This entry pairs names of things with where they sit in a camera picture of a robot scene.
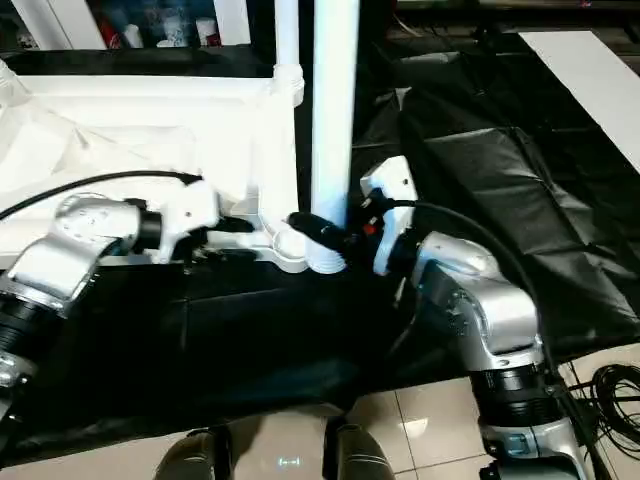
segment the red component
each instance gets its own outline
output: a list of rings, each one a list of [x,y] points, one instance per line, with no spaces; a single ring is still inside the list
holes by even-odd
[[[100,17],[100,19],[98,20],[98,30],[100,30],[100,34],[102,35],[107,48],[122,48],[120,35],[118,34],[118,32],[116,32],[115,28],[111,26],[109,20],[107,20],[105,17]]]
[[[364,227],[362,227],[362,229],[364,230],[365,235],[373,235],[374,233],[376,233],[376,227],[374,227],[370,223],[367,223]]]

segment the black cloth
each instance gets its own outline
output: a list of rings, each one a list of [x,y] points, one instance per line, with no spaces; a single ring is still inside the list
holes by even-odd
[[[352,200],[366,170],[404,153],[424,198],[476,217],[520,252],[559,358],[635,341],[640,177],[517,37],[439,43],[378,45],[381,55],[361,63]],[[237,51],[237,62],[228,48],[6,58],[21,74],[270,75]],[[305,78],[296,135],[308,206],[307,65]],[[416,223],[467,235],[441,218]],[[385,358],[408,318],[392,310],[395,286],[359,270],[288,275],[237,262],[104,269],[37,377],[8,463],[303,403],[348,408],[370,391],[463,375],[428,322]]]

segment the white plastic tube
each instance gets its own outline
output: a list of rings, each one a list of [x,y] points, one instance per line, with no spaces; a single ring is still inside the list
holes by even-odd
[[[273,77],[282,88],[292,89],[293,105],[302,103],[304,78],[300,67],[298,0],[276,0],[276,59]]]
[[[298,0],[276,0],[276,60],[279,65],[298,65]]]
[[[316,0],[311,212],[344,227],[358,50],[359,0]],[[345,263],[309,240],[307,263],[337,273]]]

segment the tiled floor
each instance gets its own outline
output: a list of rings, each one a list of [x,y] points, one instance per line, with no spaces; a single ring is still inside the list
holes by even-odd
[[[575,362],[582,381],[609,363],[640,365],[640,345],[600,352]],[[569,383],[573,377],[567,368]],[[384,392],[358,401],[350,420],[378,440],[396,472],[396,480],[477,479],[491,461],[476,428],[477,409],[468,379]],[[244,452],[236,480],[309,480],[321,478],[325,420],[309,412],[282,412],[232,425],[234,445]],[[141,480],[182,434],[148,439],[64,458],[9,468],[0,480]],[[601,450],[614,478],[640,478],[640,463],[606,441]]]

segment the silver robotic arm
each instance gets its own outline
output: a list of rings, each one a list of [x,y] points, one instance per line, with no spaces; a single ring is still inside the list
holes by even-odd
[[[496,458],[481,478],[587,480],[572,423],[547,382],[530,296],[486,248],[440,232],[418,235],[412,207],[376,211],[391,198],[417,198],[404,157],[369,172],[361,187],[364,234],[309,214],[292,214],[289,223],[347,260],[370,262],[378,275],[401,273],[416,289],[415,315],[455,341],[471,378],[483,443]],[[432,315],[434,308],[444,315]]]
[[[0,450],[7,422],[19,420],[15,399],[93,283],[102,257],[151,249],[153,263],[168,263],[179,240],[218,220],[215,192],[204,181],[183,188],[158,212],[90,193],[62,202],[49,232],[0,277]]]

